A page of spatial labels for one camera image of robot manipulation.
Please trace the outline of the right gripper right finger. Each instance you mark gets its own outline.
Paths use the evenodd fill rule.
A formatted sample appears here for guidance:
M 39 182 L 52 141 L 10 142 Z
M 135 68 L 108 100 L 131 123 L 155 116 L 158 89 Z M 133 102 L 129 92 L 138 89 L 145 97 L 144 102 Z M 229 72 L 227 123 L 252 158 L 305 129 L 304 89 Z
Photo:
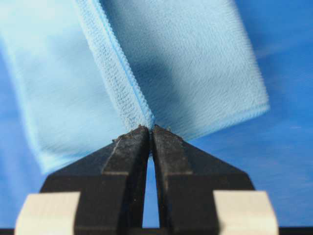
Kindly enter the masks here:
M 153 159 L 159 224 L 171 235 L 217 235 L 214 190 L 254 190 L 242 170 L 155 126 Z

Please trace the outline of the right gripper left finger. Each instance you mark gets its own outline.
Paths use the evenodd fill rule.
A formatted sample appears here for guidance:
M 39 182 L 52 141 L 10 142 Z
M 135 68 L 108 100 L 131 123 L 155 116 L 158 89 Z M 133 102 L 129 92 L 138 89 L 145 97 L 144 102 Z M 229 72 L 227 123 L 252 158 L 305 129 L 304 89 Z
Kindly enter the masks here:
M 40 192 L 80 192 L 76 235 L 125 235 L 143 221 L 149 130 L 138 126 L 55 171 Z

